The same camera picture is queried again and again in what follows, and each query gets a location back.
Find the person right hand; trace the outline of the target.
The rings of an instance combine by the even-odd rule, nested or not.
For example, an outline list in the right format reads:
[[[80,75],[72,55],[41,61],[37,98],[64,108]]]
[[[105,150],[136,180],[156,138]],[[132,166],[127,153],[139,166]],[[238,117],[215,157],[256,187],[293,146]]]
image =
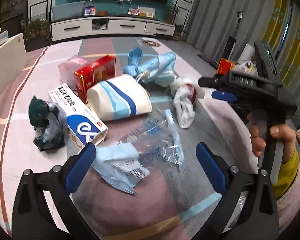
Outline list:
[[[251,122],[249,133],[254,156],[260,157],[262,152],[266,149],[268,142],[280,141],[283,143],[282,164],[287,163],[296,150],[296,132],[287,124],[275,125],[270,128],[268,133],[272,139],[265,141],[260,136],[261,133],[259,127],[255,125],[253,116],[249,114],[247,118]]]

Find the yellow sleeve forearm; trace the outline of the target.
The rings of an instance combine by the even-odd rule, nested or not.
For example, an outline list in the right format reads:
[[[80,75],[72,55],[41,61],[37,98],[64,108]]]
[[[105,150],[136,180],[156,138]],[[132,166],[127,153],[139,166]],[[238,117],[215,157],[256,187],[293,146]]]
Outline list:
[[[273,185],[276,200],[279,200],[293,184],[299,169],[299,154],[295,150],[289,161],[281,165],[277,183]]]

